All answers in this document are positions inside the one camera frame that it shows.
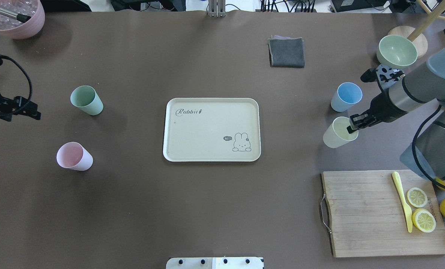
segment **gray cloth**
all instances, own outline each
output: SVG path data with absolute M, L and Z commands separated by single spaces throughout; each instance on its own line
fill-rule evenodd
M 304 40 L 299 38 L 269 38 L 269 53 L 272 67 L 303 68 Z

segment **green cup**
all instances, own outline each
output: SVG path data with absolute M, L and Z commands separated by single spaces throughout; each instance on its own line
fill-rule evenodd
M 91 86 L 79 86 L 71 93 L 72 105 L 94 116 L 103 111 L 103 103 Z

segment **cutting board handle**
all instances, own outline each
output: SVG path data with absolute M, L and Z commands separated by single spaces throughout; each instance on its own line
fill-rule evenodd
M 322 199 L 320 199 L 320 219 L 322 220 L 322 223 L 324 224 L 325 228 L 327 228 L 328 234 L 331 235 L 332 230 L 328 226 L 329 222 L 327 221 L 327 223 L 325 223 L 325 220 L 324 220 L 324 210 L 323 210 L 322 202 L 325 201 L 325 198 L 327 198 L 327 194 L 325 194 L 325 192 L 324 192 Z

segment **rabbit cartoon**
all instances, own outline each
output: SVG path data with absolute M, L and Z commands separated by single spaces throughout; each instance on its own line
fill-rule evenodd
M 234 135 L 234 148 L 232 151 L 251 151 L 251 143 L 247 133 L 236 133 Z

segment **wooden pole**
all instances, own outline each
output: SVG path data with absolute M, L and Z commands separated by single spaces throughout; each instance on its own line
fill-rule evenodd
M 431 13 L 430 9 L 427 7 L 427 5 L 425 5 L 424 2 L 422 2 L 422 0 L 417 0 L 417 3 L 420 5 L 420 7 L 422 7 L 423 10 L 425 10 L 425 12 L 427 14 Z M 444 16 L 439 16 L 438 19 L 445 20 L 445 17 Z
M 436 20 L 442 12 L 445 11 L 445 0 L 443 0 L 439 5 L 433 10 L 433 12 L 429 13 L 428 17 L 422 22 L 422 25 L 417 27 L 413 33 L 411 33 L 407 39 L 410 41 L 414 41 L 434 20 Z

